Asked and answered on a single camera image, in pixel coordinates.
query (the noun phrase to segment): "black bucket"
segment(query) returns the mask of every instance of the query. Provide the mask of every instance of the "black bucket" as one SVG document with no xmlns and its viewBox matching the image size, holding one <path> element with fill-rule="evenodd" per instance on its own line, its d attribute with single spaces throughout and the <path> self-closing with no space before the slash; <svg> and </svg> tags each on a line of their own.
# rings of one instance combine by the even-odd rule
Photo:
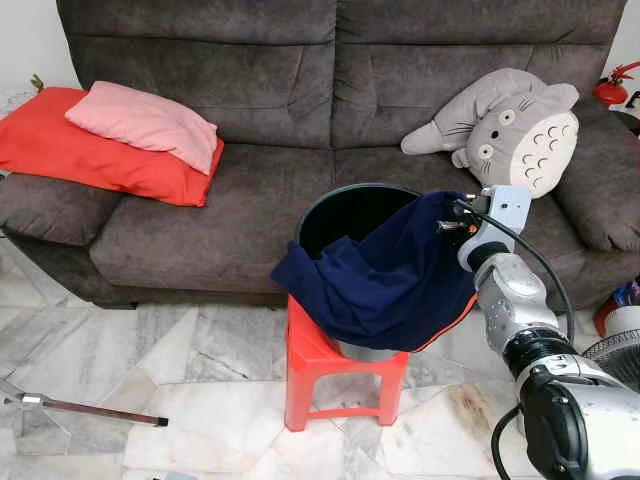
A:
<svg viewBox="0 0 640 480">
<path fill-rule="evenodd" d="M 296 233 L 300 246 L 313 258 L 347 235 L 360 241 L 394 213 L 421 195 L 385 183 L 360 183 L 339 188 L 318 200 L 302 217 Z M 381 361 L 395 354 L 338 341 L 341 353 L 358 361 Z"/>
</svg>

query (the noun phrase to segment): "blue fabric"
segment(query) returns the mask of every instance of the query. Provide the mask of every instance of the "blue fabric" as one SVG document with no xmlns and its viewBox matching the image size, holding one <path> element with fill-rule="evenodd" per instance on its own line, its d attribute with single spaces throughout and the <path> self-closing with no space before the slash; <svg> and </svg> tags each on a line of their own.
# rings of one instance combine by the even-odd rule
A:
<svg viewBox="0 0 640 480">
<path fill-rule="evenodd" d="M 459 194 L 437 192 L 395 213 L 362 242 L 348 237 L 312 260 L 296 242 L 271 274 L 329 336 L 374 349 L 411 351 L 455 321 L 473 276 L 436 221 Z"/>
</svg>

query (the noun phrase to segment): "red fire extinguisher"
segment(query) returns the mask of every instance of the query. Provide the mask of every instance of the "red fire extinguisher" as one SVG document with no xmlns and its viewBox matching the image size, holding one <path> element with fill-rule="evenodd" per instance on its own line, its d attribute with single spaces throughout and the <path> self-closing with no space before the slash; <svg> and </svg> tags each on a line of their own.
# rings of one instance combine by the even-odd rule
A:
<svg viewBox="0 0 640 480">
<path fill-rule="evenodd" d="M 605 107 L 624 102 L 629 94 L 622 86 L 622 81 L 625 78 L 633 78 L 625 72 L 636 67 L 640 67 L 640 62 L 616 67 L 606 82 L 601 83 L 593 89 L 593 95 L 597 97 Z"/>
</svg>

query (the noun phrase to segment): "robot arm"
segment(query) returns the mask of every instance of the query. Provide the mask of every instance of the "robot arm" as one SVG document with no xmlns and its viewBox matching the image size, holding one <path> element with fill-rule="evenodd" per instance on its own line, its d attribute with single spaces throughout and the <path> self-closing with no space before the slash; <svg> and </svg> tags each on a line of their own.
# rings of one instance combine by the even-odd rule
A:
<svg viewBox="0 0 640 480">
<path fill-rule="evenodd" d="M 474 209 L 520 233 L 529 203 L 526 189 L 494 186 Z M 531 463 L 549 479 L 640 479 L 640 395 L 577 354 L 513 249 L 513 238 L 481 222 L 458 260 L 475 273 L 487 340 L 516 379 Z"/>
</svg>

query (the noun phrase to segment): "plush toy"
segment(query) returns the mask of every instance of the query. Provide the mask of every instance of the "plush toy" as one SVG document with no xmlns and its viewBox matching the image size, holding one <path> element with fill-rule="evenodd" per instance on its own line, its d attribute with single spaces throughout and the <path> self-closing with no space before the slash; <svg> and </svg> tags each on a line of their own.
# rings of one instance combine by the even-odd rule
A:
<svg viewBox="0 0 640 480">
<path fill-rule="evenodd" d="M 483 186 L 524 185 L 538 198 L 558 184 L 573 155 L 578 97 L 568 83 L 547 86 L 522 70 L 496 70 L 404 137 L 401 148 L 409 155 L 453 152 L 453 164 Z"/>
</svg>

